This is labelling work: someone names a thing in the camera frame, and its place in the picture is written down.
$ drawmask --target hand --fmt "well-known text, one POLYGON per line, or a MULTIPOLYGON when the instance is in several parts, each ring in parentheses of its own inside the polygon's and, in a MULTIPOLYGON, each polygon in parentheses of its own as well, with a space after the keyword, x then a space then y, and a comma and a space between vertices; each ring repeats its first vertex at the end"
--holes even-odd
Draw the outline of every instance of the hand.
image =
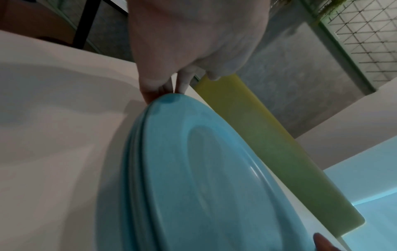
POLYGON ((313 235, 313 240, 317 251, 341 251, 319 233, 313 235))
POLYGON ((270 0, 128 0, 129 34, 147 103, 185 93, 197 69, 211 80, 248 60, 268 22, 270 0))

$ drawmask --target black pole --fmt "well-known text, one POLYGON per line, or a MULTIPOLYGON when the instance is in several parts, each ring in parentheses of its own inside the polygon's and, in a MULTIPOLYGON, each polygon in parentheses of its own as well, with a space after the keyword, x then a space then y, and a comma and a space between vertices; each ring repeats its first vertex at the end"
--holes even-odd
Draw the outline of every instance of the black pole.
POLYGON ((81 14, 79 26, 77 27, 76 34, 73 38, 72 47, 83 49, 86 43, 88 34, 92 23, 94 22, 95 15, 98 11, 101 0, 87 0, 84 5, 83 14, 81 14))

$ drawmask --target metal mesh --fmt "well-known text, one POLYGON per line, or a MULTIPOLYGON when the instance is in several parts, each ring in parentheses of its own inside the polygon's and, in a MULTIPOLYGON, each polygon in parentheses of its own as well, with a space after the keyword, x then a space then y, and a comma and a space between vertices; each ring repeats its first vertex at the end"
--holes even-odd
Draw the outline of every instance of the metal mesh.
MULTIPOLYGON (((309 4, 319 13, 328 3, 309 4)), ((347 0, 322 22, 375 87, 397 77, 397 0, 347 0)))

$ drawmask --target stack of blue plates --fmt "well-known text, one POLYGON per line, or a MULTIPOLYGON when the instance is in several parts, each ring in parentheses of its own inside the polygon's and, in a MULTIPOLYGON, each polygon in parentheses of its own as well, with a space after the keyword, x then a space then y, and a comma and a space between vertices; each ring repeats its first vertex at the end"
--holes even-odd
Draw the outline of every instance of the stack of blue plates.
POLYGON ((315 250, 261 160, 188 96, 165 95, 136 120, 122 175, 128 251, 315 250))

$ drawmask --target white countertop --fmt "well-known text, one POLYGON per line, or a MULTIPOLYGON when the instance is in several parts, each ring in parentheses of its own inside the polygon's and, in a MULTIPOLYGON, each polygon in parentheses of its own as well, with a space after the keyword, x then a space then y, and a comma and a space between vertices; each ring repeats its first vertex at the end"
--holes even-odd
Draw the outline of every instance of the white countertop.
MULTIPOLYGON (((122 250, 118 174, 146 106, 138 86, 134 63, 0 31, 1 251, 122 250)), ((309 234, 344 250, 278 182, 309 234)))

